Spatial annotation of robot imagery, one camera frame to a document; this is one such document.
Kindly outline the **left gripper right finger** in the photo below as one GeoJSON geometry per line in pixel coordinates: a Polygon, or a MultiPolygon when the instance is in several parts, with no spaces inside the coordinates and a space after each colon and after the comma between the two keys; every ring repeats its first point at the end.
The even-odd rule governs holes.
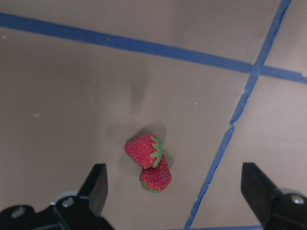
{"type": "Polygon", "coordinates": [[[242,165],[241,193],[262,226],[266,226],[283,193],[253,162],[242,165]]]}

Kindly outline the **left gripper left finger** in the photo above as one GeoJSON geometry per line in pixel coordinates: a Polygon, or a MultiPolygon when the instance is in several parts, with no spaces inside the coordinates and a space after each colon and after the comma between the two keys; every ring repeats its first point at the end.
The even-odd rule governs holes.
{"type": "Polygon", "coordinates": [[[100,216],[107,198],[107,170],[105,163],[95,164],[77,196],[86,200],[95,216],[100,216]]]}

